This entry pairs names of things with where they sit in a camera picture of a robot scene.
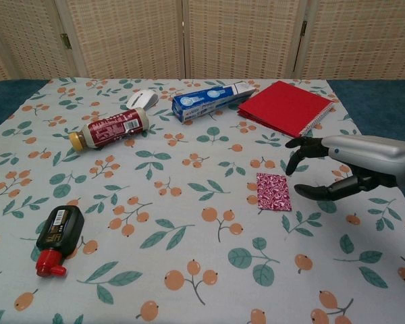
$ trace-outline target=red label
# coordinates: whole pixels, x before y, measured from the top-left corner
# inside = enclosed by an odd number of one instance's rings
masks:
[[[114,142],[126,134],[143,131],[141,118],[135,109],[89,123],[88,130],[96,146]]]

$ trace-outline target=small red packet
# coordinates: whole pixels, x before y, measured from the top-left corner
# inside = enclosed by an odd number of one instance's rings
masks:
[[[272,211],[291,211],[290,193],[286,177],[277,174],[257,173],[258,208]]]

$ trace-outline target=robotic arm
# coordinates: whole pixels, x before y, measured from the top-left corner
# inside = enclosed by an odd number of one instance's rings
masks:
[[[293,174],[305,157],[326,157],[345,163],[352,176],[332,185],[294,186],[297,193],[313,200],[337,200],[379,185],[405,186],[405,142],[362,135],[337,135],[325,138],[299,137],[288,143],[289,149],[300,146],[291,156],[286,174]]]

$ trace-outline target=red notebook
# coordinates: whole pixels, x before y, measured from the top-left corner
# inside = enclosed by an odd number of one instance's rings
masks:
[[[333,101],[277,81],[239,106],[238,114],[293,137],[305,135]]]

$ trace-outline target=red cap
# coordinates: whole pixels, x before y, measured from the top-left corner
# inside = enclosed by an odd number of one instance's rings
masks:
[[[66,274],[66,268],[60,265],[61,253],[59,251],[49,249],[43,250],[36,262],[37,275],[40,277],[48,277],[57,275],[63,277]]]

